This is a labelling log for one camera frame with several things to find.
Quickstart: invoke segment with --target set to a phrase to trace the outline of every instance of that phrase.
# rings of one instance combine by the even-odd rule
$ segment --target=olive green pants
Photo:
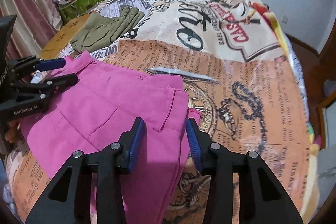
[[[94,52],[111,45],[118,37],[133,29],[144,17],[138,8],[125,7],[119,17],[107,18],[93,13],[83,28],[71,39],[77,52]]]

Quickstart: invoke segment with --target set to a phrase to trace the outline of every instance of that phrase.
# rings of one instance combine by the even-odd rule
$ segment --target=metal screw
[[[249,152],[249,156],[251,157],[251,158],[257,158],[258,157],[258,153],[256,152],[256,151],[250,151]]]
[[[116,149],[120,148],[120,143],[113,143],[113,144],[111,144],[110,147],[111,147],[113,150],[116,150]]]
[[[221,145],[219,143],[212,143],[210,145],[210,147],[214,150],[217,150],[217,149],[221,148]]]
[[[73,152],[73,154],[72,154],[72,156],[73,156],[74,158],[79,158],[81,155],[82,155],[82,152],[79,151],[79,150]]]

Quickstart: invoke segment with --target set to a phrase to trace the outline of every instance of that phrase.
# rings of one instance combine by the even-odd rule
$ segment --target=brown floor
[[[310,111],[310,123],[316,135],[320,134],[320,118],[318,105],[325,99],[323,82],[325,75],[321,72],[320,60],[316,54],[292,42],[294,52],[300,60],[303,78],[306,86],[308,106]]]

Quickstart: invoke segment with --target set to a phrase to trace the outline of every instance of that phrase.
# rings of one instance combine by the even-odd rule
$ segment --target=curtain
[[[38,55],[62,26],[52,0],[0,0],[0,16],[16,14],[8,60]]]

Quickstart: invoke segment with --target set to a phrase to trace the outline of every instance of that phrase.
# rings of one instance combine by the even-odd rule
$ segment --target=pink garment
[[[188,109],[182,78],[105,64],[88,52],[52,74],[68,73],[79,82],[55,93],[46,113],[20,120],[34,156],[52,178],[74,151],[100,151],[142,117],[147,134],[137,167],[120,177],[124,208],[128,224],[161,223],[189,153],[185,121],[200,117]]]

